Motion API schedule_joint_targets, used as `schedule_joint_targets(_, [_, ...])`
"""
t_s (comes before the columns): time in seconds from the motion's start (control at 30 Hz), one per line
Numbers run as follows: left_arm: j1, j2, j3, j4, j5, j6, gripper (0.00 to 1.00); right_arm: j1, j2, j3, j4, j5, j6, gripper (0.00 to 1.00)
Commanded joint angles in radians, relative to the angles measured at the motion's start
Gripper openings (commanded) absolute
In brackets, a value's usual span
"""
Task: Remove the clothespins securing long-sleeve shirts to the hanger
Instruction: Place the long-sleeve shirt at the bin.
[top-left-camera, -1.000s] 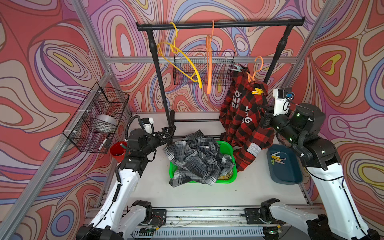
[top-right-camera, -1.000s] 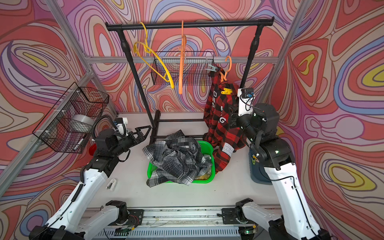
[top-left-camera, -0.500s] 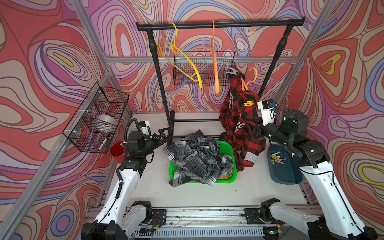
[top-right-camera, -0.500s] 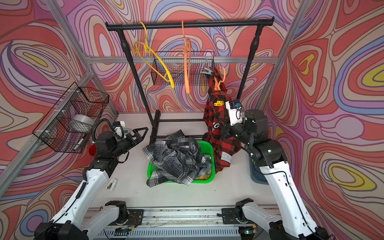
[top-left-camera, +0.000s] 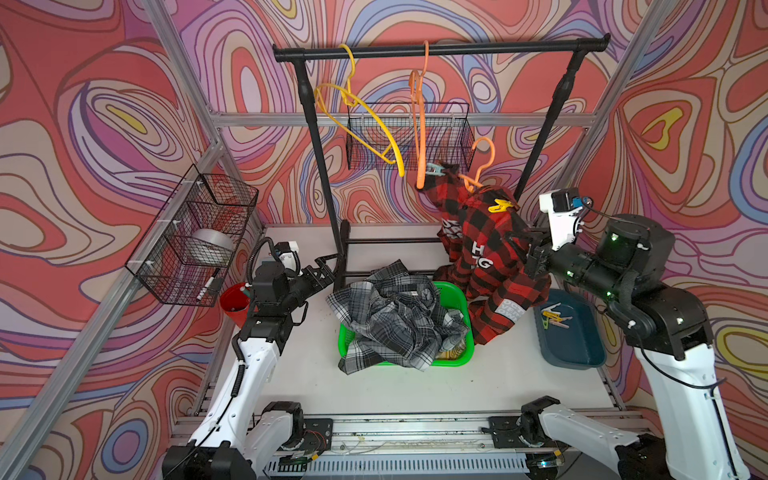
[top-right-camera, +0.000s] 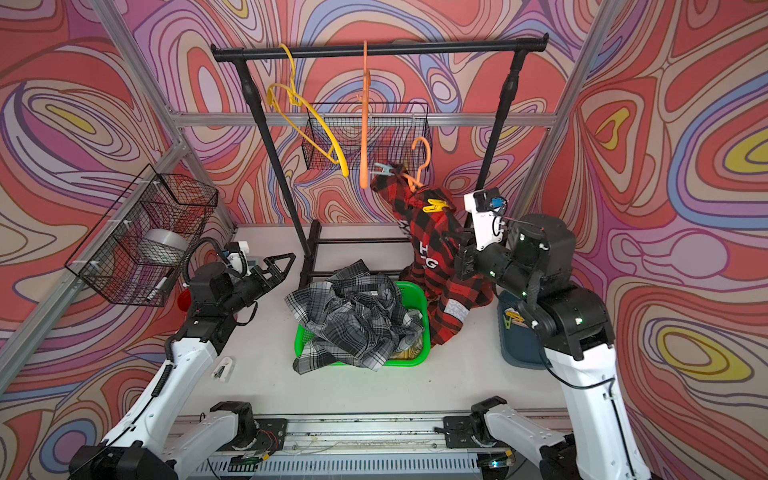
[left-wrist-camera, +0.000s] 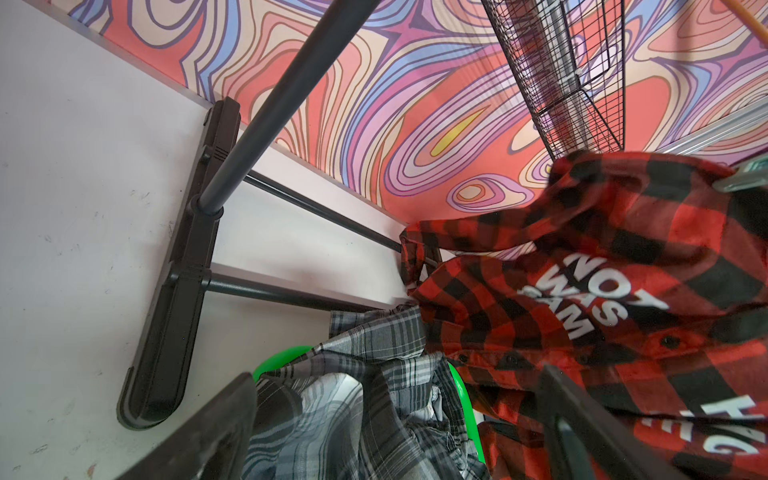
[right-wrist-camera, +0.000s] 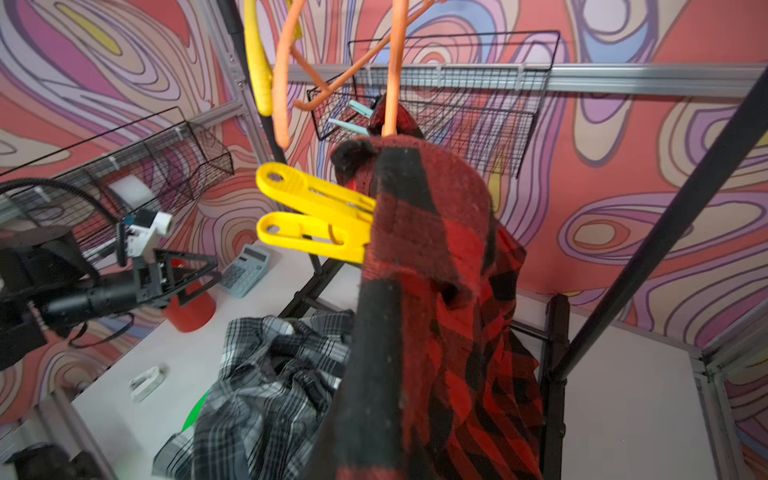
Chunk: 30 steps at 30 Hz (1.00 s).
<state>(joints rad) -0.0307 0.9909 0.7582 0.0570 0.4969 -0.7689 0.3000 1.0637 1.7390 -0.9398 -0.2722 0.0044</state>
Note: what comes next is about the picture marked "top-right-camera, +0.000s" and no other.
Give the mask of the orange hanger with grey shirt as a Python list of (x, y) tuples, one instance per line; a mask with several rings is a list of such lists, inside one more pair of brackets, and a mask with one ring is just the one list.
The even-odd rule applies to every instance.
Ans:
[(360, 188), (365, 190), (369, 187), (369, 165), (368, 165), (368, 130), (369, 130), (369, 99), (370, 99), (371, 76), (368, 68), (368, 42), (363, 43), (363, 89), (361, 96), (361, 137), (360, 137)]

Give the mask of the orange hanger with red shirt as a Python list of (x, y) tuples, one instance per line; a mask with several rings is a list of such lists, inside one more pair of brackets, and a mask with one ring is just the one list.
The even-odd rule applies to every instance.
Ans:
[(418, 165), (414, 172), (403, 172), (402, 176), (406, 180), (406, 184), (410, 191), (416, 192), (424, 187), (423, 177), (424, 173), (431, 165), (432, 148), (430, 141), (424, 136), (416, 138), (411, 147), (417, 153), (415, 161), (418, 161)]

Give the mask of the red plaid long-sleeve shirt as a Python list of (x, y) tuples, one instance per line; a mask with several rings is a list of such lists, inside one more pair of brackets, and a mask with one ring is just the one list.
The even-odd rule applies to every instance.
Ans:
[[(440, 188), (423, 187), (411, 192), (402, 176), (380, 177), (372, 183), (407, 232), (414, 252), (413, 262), (400, 273), (425, 293), (433, 346), (443, 345), (463, 328), (472, 309), (485, 307), (493, 299), (491, 283), (476, 276), (461, 280), (455, 274), (455, 256), (462, 227), (452, 198)], [(451, 209), (427, 214), (428, 199), (448, 202)]]

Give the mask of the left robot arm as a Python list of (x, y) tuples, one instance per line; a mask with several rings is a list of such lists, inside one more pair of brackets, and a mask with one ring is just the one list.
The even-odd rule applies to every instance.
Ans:
[(244, 309), (279, 286), (296, 260), (293, 253), (247, 263), (246, 242), (221, 245), (210, 237), (190, 246), (180, 265), (191, 304), (182, 327), (164, 344), (165, 359), (139, 399), (95, 446), (70, 461), (71, 479), (186, 479), (219, 448), (250, 447), (258, 429), (247, 402), (224, 401), (190, 431), (168, 438), (181, 408), (215, 364)]

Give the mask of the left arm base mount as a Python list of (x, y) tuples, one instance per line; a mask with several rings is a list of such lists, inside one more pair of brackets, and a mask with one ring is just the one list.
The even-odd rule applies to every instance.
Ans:
[(286, 418), (260, 418), (239, 426), (234, 439), (225, 448), (234, 451), (274, 453), (283, 449), (287, 433)]

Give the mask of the teal clothespin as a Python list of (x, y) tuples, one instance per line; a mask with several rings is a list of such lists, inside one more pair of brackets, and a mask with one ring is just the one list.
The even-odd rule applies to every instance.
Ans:
[(387, 163), (375, 162), (369, 174), (371, 177), (383, 177), (383, 176), (390, 177), (390, 176), (395, 176), (400, 172), (401, 170), (399, 166), (390, 165)]

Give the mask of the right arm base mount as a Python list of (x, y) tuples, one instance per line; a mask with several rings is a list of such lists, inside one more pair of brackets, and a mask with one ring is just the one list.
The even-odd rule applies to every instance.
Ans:
[(444, 437), (449, 449), (510, 448), (507, 443), (493, 438), (483, 421), (474, 414), (444, 416), (434, 432)]

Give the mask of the yellow plaid long-sleeve shirt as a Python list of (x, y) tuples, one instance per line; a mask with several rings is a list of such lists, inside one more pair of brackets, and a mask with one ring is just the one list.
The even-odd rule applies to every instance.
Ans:
[(401, 352), (398, 352), (396, 355), (392, 357), (393, 360), (396, 361), (410, 361), (417, 359), (423, 351), (422, 346), (414, 345), (413, 347), (409, 348), (408, 350), (404, 350)]

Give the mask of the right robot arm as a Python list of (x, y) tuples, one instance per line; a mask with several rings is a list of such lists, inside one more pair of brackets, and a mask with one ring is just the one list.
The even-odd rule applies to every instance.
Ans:
[(520, 220), (491, 211), (472, 216), (458, 260), (513, 296), (537, 340), (545, 369), (560, 384), (571, 422), (564, 435), (494, 398), (476, 405), (482, 432), (536, 466), (545, 479), (649, 479), (628, 418), (613, 326), (603, 300), (571, 280), (575, 235), (553, 216)]

